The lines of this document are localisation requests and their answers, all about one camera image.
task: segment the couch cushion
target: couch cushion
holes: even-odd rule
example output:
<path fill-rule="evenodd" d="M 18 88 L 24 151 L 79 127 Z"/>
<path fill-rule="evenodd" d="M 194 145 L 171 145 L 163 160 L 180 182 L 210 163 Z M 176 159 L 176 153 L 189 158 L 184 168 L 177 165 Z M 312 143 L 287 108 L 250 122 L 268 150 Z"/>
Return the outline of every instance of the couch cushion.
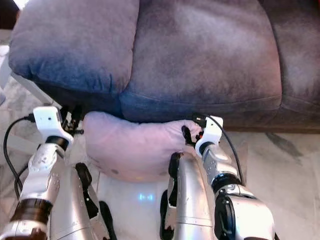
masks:
<path fill-rule="evenodd" d="M 272 28 L 256 0 L 144 0 L 122 112 L 164 122 L 276 110 L 280 77 Z"/>
<path fill-rule="evenodd" d="M 320 14 L 315 0 L 266 0 L 279 48 L 284 109 L 320 113 Z"/>
<path fill-rule="evenodd" d="M 31 0 L 12 33 L 9 65 L 40 84 L 121 93 L 138 12 L 139 0 Z"/>

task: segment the couch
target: couch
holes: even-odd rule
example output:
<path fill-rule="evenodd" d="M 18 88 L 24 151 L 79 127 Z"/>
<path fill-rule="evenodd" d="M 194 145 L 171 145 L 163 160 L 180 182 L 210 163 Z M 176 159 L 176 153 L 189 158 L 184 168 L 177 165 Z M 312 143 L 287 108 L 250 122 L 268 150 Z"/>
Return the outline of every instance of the couch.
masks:
<path fill-rule="evenodd" d="M 320 132 L 318 0 L 30 0 L 11 37 L 12 71 L 84 113 Z"/>

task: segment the black cable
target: black cable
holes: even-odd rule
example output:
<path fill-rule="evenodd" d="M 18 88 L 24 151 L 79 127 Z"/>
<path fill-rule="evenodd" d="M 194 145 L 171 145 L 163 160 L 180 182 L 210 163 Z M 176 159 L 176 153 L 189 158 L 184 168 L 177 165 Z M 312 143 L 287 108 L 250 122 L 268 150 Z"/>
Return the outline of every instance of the black cable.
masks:
<path fill-rule="evenodd" d="M 4 154 L 4 158 L 6 160 L 6 163 L 8 164 L 12 174 L 14 175 L 14 179 L 17 179 L 17 184 L 19 185 L 19 188 L 20 190 L 22 190 L 22 183 L 20 181 L 20 178 L 18 176 L 18 173 L 16 172 L 14 166 L 12 165 L 10 159 L 9 159 L 9 156 L 8 156 L 8 150 L 7 150 L 7 141 L 8 141 L 8 137 L 9 137 L 9 133 L 11 131 L 11 129 L 13 128 L 13 126 L 20 122 L 20 121 L 23 121 L 23 120 L 28 120 L 28 117 L 27 116 L 24 116 L 24 117 L 21 117 L 17 120 L 15 120 L 13 123 L 10 124 L 10 126 L 8 127 L 8 129 L 6 130 L 5 132 L 5 135 L 4 135 L 4 140 L 3 140 L 3 154 Z"/>
<path fill-rule="evenodd" d="M 233 155 L 234 155 L 234 158 L 235 158 L 235 161 L 236 161 L 236 165 L 238 167 L 238 171 L 239 171 L 239 177 L 240 177 L 240 181 L 241 181 L 241 184 L 243 186 L 245 186 L 245 180 L 244 180 L 244 176 L 243 176 L 243 173 L 242 173 L 242 169 L 241 169 L 241 165 L 240 165 L 240 161 L 239 161 L 239 157 L 238 157 L 238 154 L 237 154 L 237 151 L 234 147 L 234 145 L 232 144 L 230 138 L 228 137 L 226 131 L 222 128 L 222 126 L 210 115 L 208 114 L 202 114 L 208 118 L 210 118 L 212 121 L 214 121 L 214 123 L 221 129 L 223 135 L 225 136 L 225 139 L 227 140 L 227 142 L 229 143 L 230 145 L 230 148 L 232 149 L 232 152 L 233 152 Z"/>
<path fill-rule="evenodd" d="M 29 165 L 29 163 L 27 162 L 27 163 L 23 166 L 23 168 L 20 170 L 20 172 L 18 172 L 18 177 L 16 177 L 15 180 L 14 180 L 14 191 L 15 191 L 16 198 L 17 198 L 18 200 L 19 200 L 19 197 L 20 197 L 20 193 L 19 193 L 19 190 L 18 190 L 18 181 L 20 180 L 21 174 L 22 174 L 25 170 L 27 170 L 28 165 Z"/>

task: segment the fabric upholstery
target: fabric upholstery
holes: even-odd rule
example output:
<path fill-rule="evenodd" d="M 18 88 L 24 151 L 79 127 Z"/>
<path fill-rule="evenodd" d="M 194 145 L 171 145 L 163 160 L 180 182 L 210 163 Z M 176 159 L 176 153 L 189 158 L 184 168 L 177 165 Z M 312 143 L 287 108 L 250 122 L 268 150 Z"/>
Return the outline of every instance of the fabric upholstery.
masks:
<path fill-rule="evenodd" d="M 139 0 L 31 0 L 12 33 L 9 65 L 39 84 L 119 94 L 131 75 L 138 13 Z"/>
<path fill-rule="evenodd" d="M 281 101 L 280 77 L 258 1 L 144 0 L 120 102 L 124 117 L 138 122 L 272 111 Z"/>
<path fill-rule="evenodd" d="M 284 109 L 320 114 L 320 12 L 314 0 L 264 0 L 276 37 Z"/>
<path fill-rule="evenodd" d="M 104 112 L 90 112 L 83 122 L 86 152 L 98 169 L 130 182 L 168 179 L 168 165 L 175 152 L 196 154 L 186 146 L 182 126 L 191 137 L 201 127 L 190 120 L 167 123 L 132 123 Z"/>

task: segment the tile floor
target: tile floor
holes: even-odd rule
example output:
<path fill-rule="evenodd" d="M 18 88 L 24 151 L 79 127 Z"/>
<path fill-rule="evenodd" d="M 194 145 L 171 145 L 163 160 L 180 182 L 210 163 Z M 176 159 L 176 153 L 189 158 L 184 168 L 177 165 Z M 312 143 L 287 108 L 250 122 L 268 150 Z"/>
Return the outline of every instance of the tile floor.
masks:
<path fill-rule="evenodd" d="M 0 106 L 0 130 L 25 116 L 41 103 L 11 79 L 4 88 L 6 101 Z M 35 125 L 19 123 L 13 132 L 35 143 L 41 137 Z M 271 209 L 281 240 L 320 239 L 320 135 L 230 133 L 246 158 L 247 185 Z M 222 144 L 226 152 L 227 145 Z M 29 155 L 9 153 L 20 169 Z M 167 182 L 127 183 L 100 174 L 90 164 L 83 136 L 77 136 L 68 152 L 68 163 L 87 162 L 100 200 L 110 206 L 118 240 L 158 240 L 160 197 Z M 15 207 L 13 177 L 0 150 L 0 229 Z"/>

